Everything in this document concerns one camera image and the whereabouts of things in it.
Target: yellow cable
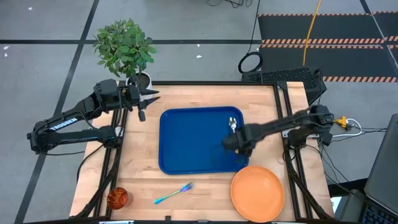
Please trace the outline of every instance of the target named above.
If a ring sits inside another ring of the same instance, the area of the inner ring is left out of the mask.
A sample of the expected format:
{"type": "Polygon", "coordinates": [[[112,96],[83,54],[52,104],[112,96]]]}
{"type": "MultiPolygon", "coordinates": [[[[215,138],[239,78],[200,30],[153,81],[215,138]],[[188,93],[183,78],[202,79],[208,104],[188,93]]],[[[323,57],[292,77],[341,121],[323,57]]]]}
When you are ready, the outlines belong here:
{"type": "Polygon", "coordinates": [[[317,6],[317,9],[315,10],[315,13],[314,13],[313,17],[312,17],[310,29],[308,30],[308,34],[307,34],[307,39],[305,40],[304,55],[303,55],[303,66],[305,65],[305,57],[307,56],[308,40],[310,38],[312,26],[313,26],[313,23],[315,22],[315,18],[316,18],[317,14],[318,14],[318,9],[319,9],[320,5],[321,5],[321,0],[318,0],[318,6],[317,6]]]}

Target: green leaves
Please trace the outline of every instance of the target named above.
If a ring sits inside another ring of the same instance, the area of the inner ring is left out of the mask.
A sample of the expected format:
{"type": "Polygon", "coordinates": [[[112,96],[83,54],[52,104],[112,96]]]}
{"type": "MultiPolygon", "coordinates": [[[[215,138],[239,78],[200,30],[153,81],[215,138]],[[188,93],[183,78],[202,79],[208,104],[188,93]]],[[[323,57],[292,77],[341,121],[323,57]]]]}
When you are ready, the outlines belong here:
{"type": "Polygon", "coordinates": [[[126,77],[135,75],[136,71],[146,69],[147,62],[154,62],[149,55],[156,53],[156,49],[150,46],[152,39],[146,37],[132,19],[115,21],[98,29],[95,39],[94,51],[99,52],[101,59],[97,64],[104,65],[117,77],[120,74],[126,77]]]}

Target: white flower pot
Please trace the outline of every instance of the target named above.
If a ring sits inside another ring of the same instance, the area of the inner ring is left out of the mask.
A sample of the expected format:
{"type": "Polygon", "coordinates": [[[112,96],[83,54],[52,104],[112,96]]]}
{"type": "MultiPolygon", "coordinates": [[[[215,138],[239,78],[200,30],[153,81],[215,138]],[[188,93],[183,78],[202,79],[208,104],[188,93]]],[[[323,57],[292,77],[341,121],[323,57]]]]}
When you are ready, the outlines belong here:
{"type": "MultiPolygon", "coordinates": [[[[150,75],[148,73],[141,72],[140,77],[138,77],[138,73],[136,73],[136,75],[137,75],[137,78],[139,79],[139,83],[142,88],[145,88],[147,90],[152,90],[152,79],[150,78],[150,75]]],[[[129,82],[130,82],[130,78],[127,78],[126,83],[129,83],[129,82]]],[[[140,98],[141,98],[141,100],[148,100],[148,99],[152,98],[152,95],[145,95],[145,96],[140,95],[140,98]]]]}

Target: laptop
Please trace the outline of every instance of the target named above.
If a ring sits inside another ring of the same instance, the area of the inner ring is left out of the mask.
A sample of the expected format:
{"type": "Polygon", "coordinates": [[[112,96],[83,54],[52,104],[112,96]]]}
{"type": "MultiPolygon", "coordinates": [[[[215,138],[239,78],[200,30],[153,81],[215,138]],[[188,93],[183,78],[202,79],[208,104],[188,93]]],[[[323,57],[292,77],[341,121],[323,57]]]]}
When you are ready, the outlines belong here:
{"type": "Polygon", "coordinates": [[[355,195],[350,194],[339,204],[336,218],[346,222],[398,224],[398,114],[391,117],[364,192],[366,195],[352,190],[355,195]]]}

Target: yellow connector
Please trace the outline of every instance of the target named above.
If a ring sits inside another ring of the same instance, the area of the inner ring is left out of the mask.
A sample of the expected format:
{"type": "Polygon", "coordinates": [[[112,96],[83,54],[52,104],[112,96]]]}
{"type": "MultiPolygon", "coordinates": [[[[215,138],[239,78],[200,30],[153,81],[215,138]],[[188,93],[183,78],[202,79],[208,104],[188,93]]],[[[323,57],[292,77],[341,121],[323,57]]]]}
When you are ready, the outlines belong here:
{"type": "Polygon", "coordinates": [[[339,124],[342,128],[347,127],[347,117],[346,116],[342,116],[341,119],[335,119],[334,122],[336,124],[339,124]]]}

